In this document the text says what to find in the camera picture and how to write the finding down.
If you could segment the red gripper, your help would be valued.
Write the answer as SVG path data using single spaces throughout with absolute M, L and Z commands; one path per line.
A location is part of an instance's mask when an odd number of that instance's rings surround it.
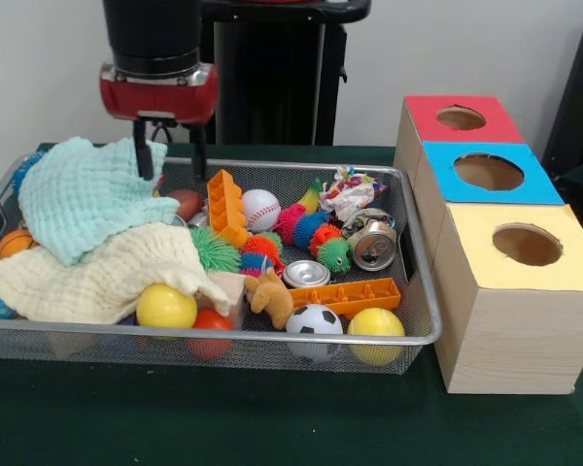
M 206 131 L 219 100 L 219 73 L 215 65 L 201 63 L 191 73 L 175 78 L 146 80 L 128 77 L 113 64 L 104 63 L 99 75 L 103 105 L 109 115 L 134 120 L 132 137 L 139 177 L 150 181 L 154 175 L 151 150 L 146 140 L 148 120 L 171 120 L 191 125 L 190 141 L 194 179 L 206 180 Z

